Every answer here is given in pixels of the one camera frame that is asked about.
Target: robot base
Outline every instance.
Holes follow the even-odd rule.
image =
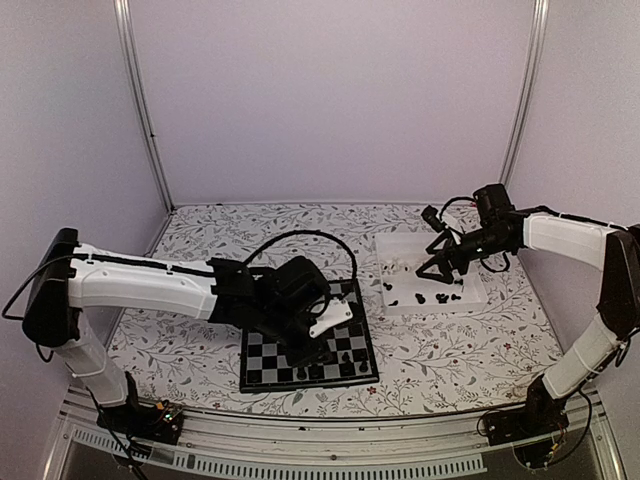
[[[517,442],[551,433],[560,430],[560,428],[566,429],[569,426],[569,419],[566,413],[558,411],[553,415],[548,415],[543,422],[537,423],[535,430],[528,431],[522,427],[524,415],[524,409],[522,408],[486,414],[483,424],[487,432],[489,445]]]
[[[101,407],[98,426],[110,428],[127,437],[176,445],[184,423],[182,408],[166,400],[154,407],[140,405],[135,381],[129,372],[125,375],[129,387],[127,403],[117,407]]]

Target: black end effector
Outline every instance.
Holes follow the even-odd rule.
[[[309,259],[297,256],[277,269],[248,268],[241,262],[218,260],[214,268],[228,268],[217,278],[216,307],[212,323],[232,324],[257,331],[276,340],[286,349],[291,366],[321,361],[329,349],[326,341],[309,336],[317,314],[311,308],[328,302],[330,286],[322,272]]]
[[[422,217],[440,235],[427,247],[432,257],[416,271],[418,277],[451,284],[453,272],[466,274],[473,260],[499,252],[515,254],[522,246],[523,217],[515,211],[504,185],[487,185],[477,190],[473,198],[482,228],[463,235],[446,228],[436,217],[435,208],[427,207],[423,211]]]

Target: leaf pattern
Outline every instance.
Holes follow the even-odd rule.
[[[240,332],[166,312],[128,310],[110,355],[132,373],[140,394],[197,408],[269,415],[363,417],[425,415],[491,407],[524,399],[531,380],[561,351],[516,258],[511,270],[480,269],[489,302],[482,311],[385,316],[374,235],[430,231],[418,205],[212,205],[182,207],[156,258],[244,259],[269,238],[319,229],[343,239],[359,264],[380,383],[336,389],[241,394]],[[464,231],[478,227],[474,209],[450,213]],[[257,265],[292,255],[313,260],[329,279],[347,278],[343,251],[323,238],[294,237],[264,252]],[[500,268],[501,257],[489,259]]]

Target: black cable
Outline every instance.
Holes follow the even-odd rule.
[[[19,321],[24,320],[24,317],[19,317],[17,315],[9,315],[7,313],[9,311],[9,309],[13,306],[13,304],[16,303],[16,300],[18,299],[18,297],[20,297],[20,295],[22,295],[22,292],[24,291],[24,289],[27,288],[29,286],[29,284],[33,281],[33,279],[40,272],[42,272],[45,268],[47,268],[50,265],[53,265],[54,263],[59,262],[61,260],[69,260],[69,259],[74,259],[74,258],[86,259],[86,258],[88,258],[88,256],[85,255],[85,254],[81,254],[81,255],[63,255],[62,257],[57,257],[57,258],[54,258],[53,260],[49,260],[48,262],[43,263],[38,268],[36,268],[33,272],[31,272],[31,274],[27,277],[27,279],[24,282],[22,282],[22,285],[20,285],[18,290],[16,290],[16,292],[11,296],[11,298],[9,299],[7,304],[2,309],[2,318],[4,318],[5,320],[19,320]]]
[[[511,268],[511,262],[509,261],[509,257],[507,257],[507,252],[502,252],[502,258],[504,259],[504,267],[502,268],[502,270],[496,270],[492,267],[490,267],[489,265],[486,264],[486,262],[484,261],[484,258],[480,259],[480,264],[486,269],[489,270],[491,273],[504,273],[504,272],[508,272],[509,268]]]
[[[115,440],[116,444],[122,449],[122,451],[127,456],[127,459],[129,460],[129,469],[131,470],[131,473],[133,473],[138,480],[149,480],[149,478],[144,474],[144,472],[142,471],[140,466],[137,464],[137,462],[135,461],[135,459],[131,455],[131,451],[127,447],[124,446],[124,443],[122,443],[122,440],[120,440],[120,438],[111,429],[111,427],[109,426],[109,423],[105,421],[104,411],[102,409],[102,406],[100,406],[100,404],[98,403],[98,400],[96,400],[96,397],[93,394],[93,392],[91,390],[89,390],[89,389],[87,389],[87,390],[89,391],[89,394],[91,395],[91,399],[93,400],[93,404],[95,405],[96,410],[98,410],[98,416],[100,417],[100,420],[107,427],[107,430],[109,431],[109,433],[111,434],[111,436]]]
[[[476,423],[476,432],[478,432],[478,435],[480,435],[481,437],[487,437],[487,432],[482,433],[480,431],[480,422],[482,422],[484,420],[484,417],[487,416],[487,414],[489,413],[493,413],[493,412],[502,412],[503,410],[500,408],[490,408],[489,410],[487,410],[486,412],[484,412],[480,418],[478,419],[478,422]]]
[[[566,218],[567,220],[573,220],[576,222],[593,223],[594,225],[600,225],[601,227],[614,228],[616,230],[627,230],[625,227],[621,225],[616,225],[615,223],[607,223],[607,222],[603,222],[602,220],[595,220],[593,218],[584,217],[582,215],[556,212],[555,210],[551,210],[546,205],[540,205],[535,209],[539,211],[543,211],[545,213],[548,213],[549,215],[553,215],[554,217],[558,217],[558,218]]]
[[[334,235],[331,235],[330,233],[323,232],[321,230],[291,230],[289,232],[285,232],[285,233],[282,233],[280,235],[277,235],[277,236],[273,237],[271,240],[268,240],[267,242],[263,243],[251,255],[249,255],[244,260],[244,262],[242,262],[242,263],[245,266],[248,266],[262,252],[264,252],[268,248],[272,247],[274,244],[276,244],[280,240],[284,240],[285,238],[294,237],[294,236],[298,236],[298,235],[314,235],[314,236],[317,236],[317,237],[326,238],[328,240],[331,240],[332,242],[337,243],[345,252],[347,252],[347,255],[349,255],[349,258],[351,259],[351,282],[353,284],[355,284],[357,282],[357,280],[358,280],[358,262],[356,260],[356,256],[353,254],[353,252],[349,248],[349,245],[344,243],[338,237],[336,237]],[[318,318],[318,317],[322,316],[324,314],[324,312],[327,311],[327,308],[329,307],[330,300],[331,300],[331,296],[330,295],[325,295],[324,307],[322,308],[322,310],[320,312],[314,313],[313,314],[313,318]]]
[[[42,353],[42,350],[40,349],[40,345],[36,343],[36,351],[38,352],[38,355],[40,356],[40,360],[42,360],[44,363],[49,363],[51,362],[51,360],[53,360],[53,350],[51,350],[49,352],[49,356],[45,357],[44,354]]]
[[[624,348],[618,349],[618,353],[616,354],[616,361],[615,361],[616,368],[622,365],[622,362],[624,362],[624,359],[627,358],[627,353],[629,353],[629,350],[631,349],[631,339],[633,338],[634,335],[637,335],[638,333],[640,333],[640,328],[636,328],[635,330],[633,330],[629,334],[629,337],[627,338]]]
[[[146,267],[153,268],[155,270],[164,270],[167,272],[185,273],[187,275],[193,275],[194,277],[216,278],[220,275],[226,274],[226,272],[214,272],[206,270],[198,270],[195,268],[183,267],[181,265],[169,265],[157,260],[139,260],[124,257],[114,257],[113,255],[92,255],[91,261],[115,263],[118,265],[131,265],[134,267]]]
[[[462,202],[462,201],[475,203],[476,200],[474,198],[472,198],[472,197],[453,197],[453,198],[450,198],[449,200],[447,200],[447,203],[445,203],[442,206],[442,208],[440,209],[440,212],[438,212],[438,220],[442,221],[442,215],[447,210],[447,208],[449,208],[451,206],[451,204],[453,204],[455,202]]]
[[[582,389],[578,390],[578,393],[582,396],[582,398],[584,398],[587,401],[587,404],[589,405],[589,415],[587,417],[587,424],[585,425],[584,430],[582,431],[582,435],[580,435],[580,438],[575,443],[575,445],[571,448],[571,450],[569,450],[565,456],[558,458],[557,460],[552,459],[547,464],[547,467],[557,465],[558,463],[564,462],[567,458],[569,458],[573,454],[573,452],[575,452],[578,449],[578,447],[582,445],[582,442],[587,436],[587,433],[589,433],[589,428],[591,427],[591,417],[593,416],[593,404],[591,403],[591,399],[582,391]]]

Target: wire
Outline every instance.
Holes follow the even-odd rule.
[[[45,357],[44,354],[42,353],[42,350],[40,349],[40,345],[36,343],[36,351],[38,352],[38,355],[40,356],[40,359],[44,363],[49,363],[49,362],[51,362],[51,360],[53,360],[53,350],[51,350],[49,352],[49,356],[48,357]]]
[[[582,391],[582,389],[578,390],[578,393],[580,394],[580,396],[582,396],[582,398],[584,398],[587,401],[587,404],[589,405],[589,415],[587,416],[587,424],[585,425],[584,430],[582,431],[582,435],[580,435],[580,438],[575,443],[575,445],[571,448],[571,450],[569,450],[565,456],[558,458],[557,460],[552,459],[547,464],[547,467],[557,465],[558,463],[564,462],[567,458],[569,458],[578,449],[578,447],[582,445],[582,442],[587,436],[587,433],[589,433],[589,428],[591,428],[591,417],[593,416],[593,404],[591,403],[591,399]]]
[[[620,365],[622,365],[622,362],[624,362],[624,359],[627,358],[627,354],[629,353],[629,350],[631,350],[631,339],[633,338],[634,335],[637,335],[638,333],[640,333],[640,328],[636,328],[635,330],[633,330],[629,334],[627,341],[623,344],[621,348],[618,349],[618,353],[616,354],[616,362],[615,362],[616,368],[620,367]]]
[[[317,237],[326,238],[328,240],[331,240],[332,242],[337,243],[345,252],[347,252],[347,255],[349,255],[349,258],[351,260],[351,282],[354,283],[354,284],[357,282],[357,280],[358,280],[358,262],[356,260],[356,256],[353,254],[353,252],[349,248],[349,245],[344,243],[338,237],[336,237],[334,235],[331,235],[330,233],[323,232],[321,230],[291,230],[289,232],[285,232],[285,233],[282,233],[280,235],[277,235],[277,236],[273,237],[271,240],[268,240],[267,242],[263,243],[251,255],[249,255],[244,260],[244,262],[242,262],[242,263],[245,266],[248,266],[262,252],[264,252],[268,248],[272,247],[274,244],[276,244],[280,240],[284,240],[285,238],[294,237],[294,236],[298,236],[298,235],[314,235],[314,236],[317,236]],[[329,307],[329,301],[331,300],[330,297],[331,297],[330,295],[325,295],[324,307],[322,308],[322,310],[320,310],[320,312],[314,313],[313,314],[313,318],[318,318],[318,317],[322,316],[324,314],[324,312],[327,311],[327,308]]]
[[[507,257],[507,252],[502,252],[502,258],[504,259],[504,267],[502,268],[502,270],[496,270],[492,267],[490,267],[489,265],[486,264],[486,262],[484,261],[484,258],[480,259],[480,264],[486,269],[489,270],[491,273],[504,273],[504,272],[508,272],[509,268],[511,268],[511,262],[509,261],[509,257]]]
[[[105,420],[104,410],[102,409],[102,406],[98,403],[98,400],[96,400],[96,397],[91,390],[89,390],[89,394],[91,395],[91,399],[93,400],[93,404],[95,405],[96,410],[98,410],[98,416],[100,417],[100,420],[102,421],[102,423],[104,423],[107,430],[115,440],[116,444],[126,454],[127,459],[129,460],[129,470],[131,471],[131,473],[133,473],[138,480],[149,480],[149,478],[144,474],[144,472],[142,471],[138,463],[135,461],[135,459],[131,455],[130,449],[124,446],[124,443],[122,443],[122,440],[120,440],[120,438],[115,434],[115,432],[109,426],[109,423]]]
[[[442,206],[442,208],[440,209],[440,212],[438,212],[438,220],[442,221],[442,215],[447,210],[447,208],[449,208],[453,203],[462,202],[462,201],[475,203],[476,200],[474,198],[471,198],[471,197],[453,197],[453,198],[450,198],[449,200],[447,200],[447,203],[445,203]]]
[[[22,282],[22,285],[20,285],[18,290],[16,290],[16,292],[11,296],[7,304],[2,309],[2,318],[4,318],[5,320],[19,320],[19,321],[24,320],[24,317],[20,317],[17,315],[9,315],[7,313],[9,309],[13,306],[13,304],[16,303],[16,300],[18,300],[20,295],[22,295],[22,292],[24,292],[24,289],[27,288],[29,284],[33,281],[33,279],[45,268],[49,267],[50,265],[53,265],[56,262],[60,262],[62,260],[69,260],[73,258],[87,258],[87,256],[86,255],[63,255],[62,257],[57,257],[57,258],[54,258],[53,260],[49,260],[48,262],[43,263],[38,268],[36,268],[33,272],[31,272],[31,274],[27,277],[27,279],[24,282]]]
[[[500,408],[490,408],[489,410],[487,410],[486,412],[484,412],[480,418],[478,419],[478,422],[476,423],[476,432],[478,432],[478,435],[480,435],[481,437],[487,437],[488,434],[487,432],[482,433],[480,431],[480,423],[484,420],[484,417],[486,417],[489,413],[493,413],[493,412],[502,412],[504,410],[500,409]]]
[[[627,230],[626,227],[623,227],[621,225],[616,225],[615,223],[607,223],[607,222],[603,222],[602,220],[595,220],[593,218],[584,217],[582,215],[573,215],[571,213],[556,212],[555,210],[551,210],[546,205],[540,205],[536,207],[536,210],[543,211],[545,213],[548,213],[549,215],[553,215],[554,217],[566,218],[567,220],[573,220],[576,222],[593,223],[594,225],[600,225],[601,227],[614,228],[616,230]]]

